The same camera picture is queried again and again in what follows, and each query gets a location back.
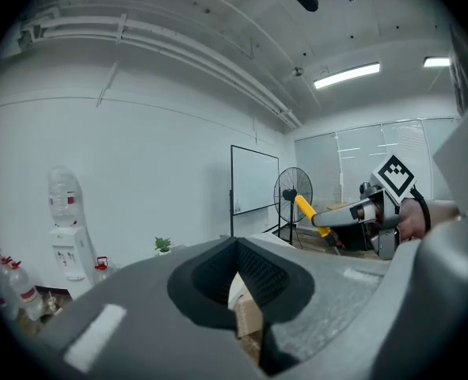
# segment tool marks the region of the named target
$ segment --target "yellow handle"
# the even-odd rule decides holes
[[[301,211],[306,215],[306,217],[313,222],[313,217],[317,214],[316,211],[310,206],[304,197],[300,194],[295,197],[295,202],[301,209]],[[330,235],[330,229],[323,226],[316,227],[322,238],[325,238],[327,235]]]
[[[310,221],[313,221],[313,217],[316,215],[316,211],[313,210],[312,206],[306,201],[304,197],[300,194],[295,197],[295,202],[301,209],[301,211],[306,215]]]

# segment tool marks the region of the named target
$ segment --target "wall trim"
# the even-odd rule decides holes
[[[86,100],[95,100],[98,101],[98,97],[101,94],[101,89],[94,88],[55,88],[55,89],[41,89],[41,90],[32,90],[23,93],[10,94],[7,96],[0,96],[0,108],[7,105],[16,105],[19,103],[26,103],[30,101],[42,101],[42,100],[59,100],[59,99],[86,99]],[[155,103],[154,98],[144,96],[137,93],[128,93],[122,92],[119,90],[107,89],[105,90],[104,96],[101,98],[102,101],[119,101],[124,103],[130,103],[135,105],[145,105],[147,107],[158,108],[161,110],[177,112],[185,116],[191,116],[199,120],[206,121],[208,123],[219,125],[220,127],[228,128],[232,131],[239,132],[241,134],[247,135],[256,140],[267,143],[268,145],[275,146],[276,142],[269,141],[267,139],[261,139],[254,132],[241,131],[236,128],[229,127],[220,120],[210,120],[203,116],[193,114],[192,112],[186,112],[182,109],[172,108],[170,103],[159,101]]]

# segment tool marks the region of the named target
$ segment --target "human hand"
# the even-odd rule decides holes
[[[376,220],[381,222],[383,219],[383,204],[376,203]],[[363,209],[359,209],[358,215],[360,219],[363,219]],[[367,226],[367,232],[374,232],[374,224]],[[425,235],[425,219],[422,207],[415,199],[404,199],[401,203],[399,211],[399,234],[401,241],[407,241],[408,239],[423,238]]]

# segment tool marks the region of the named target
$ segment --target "fan guard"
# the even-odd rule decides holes
[[[279,209],[281,193],[281,211]],[[294,202],[295,196],[300,194],[311,204],[313,200],[313,186],[307,174],[299,168],[288,168],[284,170],[274,185],[274,206],[280,214],[280,217],[286,222],[290,222],[291,203],[294,204],[293,222],[299,222],[305,217]]]

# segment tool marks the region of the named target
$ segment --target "ceiling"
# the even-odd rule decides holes
[[[35,0],[74,15],[118,15],[189,36],[246,70],[302,122],[333,112],[423,94],[452,94],[447,69],[451,19],[436,0]],[[313,81],[366,63],[380,74],[316,90]],[[292,76],[295,67],[303,76]]]

